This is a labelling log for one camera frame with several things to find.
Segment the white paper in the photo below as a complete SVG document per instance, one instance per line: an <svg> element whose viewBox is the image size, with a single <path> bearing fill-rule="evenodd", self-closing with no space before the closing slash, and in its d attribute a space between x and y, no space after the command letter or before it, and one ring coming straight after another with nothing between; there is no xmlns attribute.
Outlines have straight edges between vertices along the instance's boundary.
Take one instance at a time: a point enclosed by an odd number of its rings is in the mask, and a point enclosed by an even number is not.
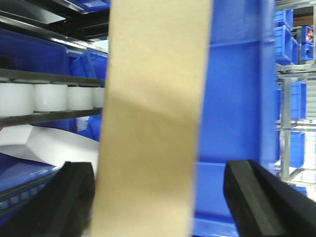
<svg viewBox="0 0 316 237"><path fill-rule="evenodd" d="M99 142L55 128L21 125L0 131L0 153L55 166L90 162L96 174Z"/></svg>

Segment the metal bar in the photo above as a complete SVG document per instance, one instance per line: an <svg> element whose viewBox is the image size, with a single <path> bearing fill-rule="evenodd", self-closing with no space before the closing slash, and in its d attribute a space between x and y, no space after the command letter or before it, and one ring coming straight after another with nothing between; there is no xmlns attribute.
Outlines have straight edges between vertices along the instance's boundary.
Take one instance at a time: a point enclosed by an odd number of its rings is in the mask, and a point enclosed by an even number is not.
<svg viewBox="0 0 316 237"><path fill-rule="evenodd" d="M277 10L288 10L316 5L316 0L280 0L276 1Z"/></svg>
<svg viewBox="0 0 316 237"><path fill-rule="evenodd" d="M96 45L93 45L92 43L84 42L69 36L62 35L60 33L47 30L45 29L45 27L40 27L37 24L34 25L31 22L26 22L26 19L27 18L20 17L4 11L0 11L0 22L3 23L3 28L23 33L26 35L30 35L33 37L37 37L43 40L61 43L67 46L68 48L77 51L86 51L88 48L91 48L94 50L107 53L107 50L102 47L98 47Z"/></svg>
<svg viewBox="0 0 316 237"><path fill-rule="evenodd" d="M82 110L82 111L60 111L60 112L44 112L34 113L32 115L0 117L0 127L9 127L22 124L30 124L37 122L54 121L60 119L71 119L92 115L99 115L102 109Z"/></svg>
<svg viewBox="0 0 316 237"><path fill-rule="evenodd" d="M282 79L282 111L281 111L281 128L291 128L291 94L292 82L287 79ZM290 169L290 150L291 150L291 131L280 131L280 160L281 171L280 177L282 180L289 179Z"/></svg>
<svg viewBox="0 0 316 237"><path fill-rule="evenodd" d="M304 169L301 169L301 168L295 169L295 170L290 174L289 181L293 180L297 175L299 175L299 174L302 173L303 171L304 171Z"/></svg>
<svg viewBox="0 0 316 237"><path fill-rule="evenodd" d="M104 83L99 79L61 76L46 73L33 73L9 69L0 69L0 78L2 82L9 81L24 83L53 83L82 86L104 86Z"/></svg>
<svg viewBox="0 0 316 237"><path fill-rule="evenodd" d="M288 184L294 184L294 185L300 185L300 186L311 186L311 187L316 187L316 183L307 183L307 182L302 182L302 181L288 181L288 180L284 180L284 182L288 183Z"/></svg>
<svg viewBox="0 0 316 237"><path fill-rule="evenodd" d="M53 22L49 24L49 29L61 34L67 34L84 28L106 25L109 23L109 20L110 10L106 9Z"/></svg>
<svg viewBox="0 0 316 237"><path fill-rule="evenodd" d="M65 18L80 15L80 13L78 13L77 11L74 11L52 0L23 0L23 1L39 6L40 8L43 8L49 12L52 12L56 15L59 15Z"/></svg>
<svg viewBox="0 0 316 237"><path fill-rule="evenodd" d="M109 35L109 25L102 25L94 28L77 30L72 33L68 33L67 35L79 40L106 38Z"/></svg>

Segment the metal shelf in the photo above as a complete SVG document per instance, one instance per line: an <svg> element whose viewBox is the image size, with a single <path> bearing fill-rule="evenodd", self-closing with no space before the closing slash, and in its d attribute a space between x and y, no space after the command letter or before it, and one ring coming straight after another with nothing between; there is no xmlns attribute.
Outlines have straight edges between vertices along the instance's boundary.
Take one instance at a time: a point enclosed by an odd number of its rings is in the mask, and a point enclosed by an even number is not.
<svg viewBox="0 0 316 237"><path fill-rule="evenodd" d="M46 73L33 73L25 71L16 71L9 69L0 69L0 82L10 83L52 83L52 84L67 84L81 86L104 86L104 83L99 79L80 78L72 76L62 76Z"/></svg>
<svg viewBox="0 0 316 237"><path fill-rule="evenodd" d="M23 125L37 122L47 122L60 119L71 119L85 116L99 115L102 109L95 108L93 110L82 111L60 111L60 112L41 112L25 116L0 117L0 127L9 127L15 125Z"/></svg>
<svg viewBox="0 0 316 237"><path fill-rule="evenodd" d="M316 0L279 0L276 1L277 10L288 10L309 7L316 4Z"/></svg>

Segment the metal frame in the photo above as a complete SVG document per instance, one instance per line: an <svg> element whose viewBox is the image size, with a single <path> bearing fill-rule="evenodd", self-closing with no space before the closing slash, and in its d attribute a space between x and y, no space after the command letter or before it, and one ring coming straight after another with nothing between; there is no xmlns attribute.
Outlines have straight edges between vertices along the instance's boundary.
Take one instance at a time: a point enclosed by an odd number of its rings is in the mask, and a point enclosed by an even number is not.
<svg viewBox="0 0 316 237"><path fill-rule="evenodd" d="M93 110L81 111L60 111L60 112L41 112L32 115L0 117L0 127L9 127L22 124L55 121L60 119L71 119L101 114L102 109L94 108Z"/></svg>
<svg viewBox="0 0 316 237"><path fill-rule="evenodd" d="M51 31L48 29L49 26L47 24L8 12L0 11L0 23L2 23L2 28L30 35L43 40L61 43L73 50L84 52L88 48L90 48L107 53L106 49L93 45L91 42L82 41Z"/></svg>
<svg viewBox="0 0 316 237"><path fill-rule="evenodd" d="M277 3L278 10L294 9L313 6L314 10L314 29L316 29L316 0L279 0ZM316 47L314 47L314 57L316 56ZM300 80L316 80L316 57L312 64L305 65L278 65L279 82L282 85L282 104L281 104L281 121L278 124L280 130L280 178L282 181L302 186L316 187L315 183L306 183L302 181L293 181L297 175L309 170L297 168L290 172L290 149L291 149L291 132L292 131L313 131L316 132L315 121L291 121L291 91L292 82Z"/></svg>
<svg viewBox="0 0 316 237"><path fill-rule="evenodd" d="M51 83L67 84L75 86L94 86L103 87L104 82L99 79L80 78L72 76L61 76L47 73L33 73L25 71L16 71L9 69L0 69L0 82L10 83Z"/></svg>

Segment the blue plastic bin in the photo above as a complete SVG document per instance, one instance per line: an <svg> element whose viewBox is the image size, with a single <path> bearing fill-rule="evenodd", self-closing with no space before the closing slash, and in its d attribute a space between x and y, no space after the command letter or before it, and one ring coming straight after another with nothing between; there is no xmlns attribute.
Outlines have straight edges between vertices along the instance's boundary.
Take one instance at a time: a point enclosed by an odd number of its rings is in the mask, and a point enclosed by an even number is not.
<svg viewBox="0 0 316 237"><path fill-rule="evenodd" d="M273 0L214 1L194 236L238 237L223 196L228 160L253 159L269 168L277 158L274 13Z"/></svg>
<svg viewBox="0 0 316 237"><path fill-rule="evenodd" d="M88 49L71 64L73 76L105 80L107 74L108 55Z"/></svg>
<svg viewBox="0 0 316 237"><path fill-rule="evenodd" d="M301 51L301 60L308 61L314 59L314 45L313 44L303 44Z"/></svg>
<svg viewBox="0 0 316 237"><path fill-rule="evenodd" d="M290 65L292 63L292 33L284 25L275 28L276 38L276 62L282 65Z"/></svg>
<svg viewBox="0 0 316 237"><path fill-rule="evenodd" d="M314 39L309 37L309 32L313 33L314 36L314 29L311 26L304 26L302 27L302 44L313 44L314 43Z"/></svg>
<svg viewBox="0 0 316 237"><path fill-rule="evenodd" d="M78 131L77 134L99 142L101 137L101 126L101 115L90 116L87 120L87 128L85 130Z"/></svg>
<svg viewBox="0 0 316 237"><path fill-rule="evenodd" d="M300 168L304 164L305 133L291 132L291 167Z"/></svg>
<svg viewBox="0 0 316 237"><path fill-rule="evenodd" d="M100 11L111 7L110 0L69 0L88 12Z"/></svg>
<svg viewBox="0 0 316 237"><path fill-rule="evenodd" d="M302 81L292 84L292 119L303 120L307 117L307 87Z"/></svg>
<svg viewBox="0 0 316 237"><path fill-rule="evenodd" d="M57 128L68 132L76 132L77 131L77 120L75 118L49 121L49 122L39 122L33 124L38 127L51 127Z"/></svg>
<svg viewBox="0 0 316 237"><path fill-rule="evenodd" d="M77 58L79 58L81 55L81 53L77 53L77 52L73 52L73 51L68 51L67 52L67 56L69 59L69 64L71 64L74 60L76 60Z"/></svg>
<svg viewBox="0 0 316 237"><path fill-rule="evenodd" d="M304 194L307 196L307 190L306 187L301 187L301 186L296 186L296 185L291 185L293 188L295 188L297 191L299 191L301 194Z"/></svg>
<svg viewBox="0 0 316 237"><path fill-rule="evenodd" d="M0 213L4 213L0 215L0 226L9 220L26 200L36 195L45 183L32 188L26 186L17 189L16 187L52 174L57 169L49 164L0 154L0 192L15 189L10 192L10 195L0 197Z"/></svg>
<svg viewBox="0 0 316 237"><path fill-rule="evenodd" d="M42 39L0 29L0 57L9 69L70 75L66 47Z"/></svg>
<svg viewBox="0 0 316 237"><path fill-rule="evenodd" d="M299 63L299 48L298 42L292 37L292 63L296 65Z"/></svg>
<svg viewBox="0 0 316 237"><path fill-rule="evenodd" d="M293 16L293 9L275 12L276 26L286 25L287 28L291 31L293 29Z"/></svg>
<svg viewBox="0 0 316 237"><path fill-rule="evenodd" d="M277 120L281 115L282 90L281 86L277 87ZM307 117L307 86L302 81L292 83L292 108L291 119L303 120Z"/></svg>

